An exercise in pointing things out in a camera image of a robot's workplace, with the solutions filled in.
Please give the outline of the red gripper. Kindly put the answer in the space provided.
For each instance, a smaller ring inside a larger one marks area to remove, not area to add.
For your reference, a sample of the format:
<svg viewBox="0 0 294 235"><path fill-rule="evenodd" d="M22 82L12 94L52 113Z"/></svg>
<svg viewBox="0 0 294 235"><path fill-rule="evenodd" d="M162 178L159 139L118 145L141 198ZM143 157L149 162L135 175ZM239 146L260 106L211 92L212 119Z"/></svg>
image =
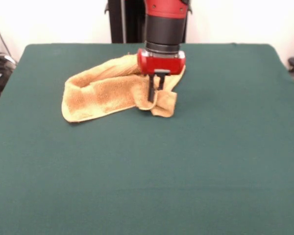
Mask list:
<svg viewBox="0 0 294 235"><path fill-rule="evenodd" d="M159 54L140 48L137 52L137 62L140 72L149 76L148 102L154 102L154 77L156 73L166 72L170 75L178 75L183 71L186 56L183 51L177 54ZM165 74L157 75L159 80L158 90L163 90Z"/></svg>

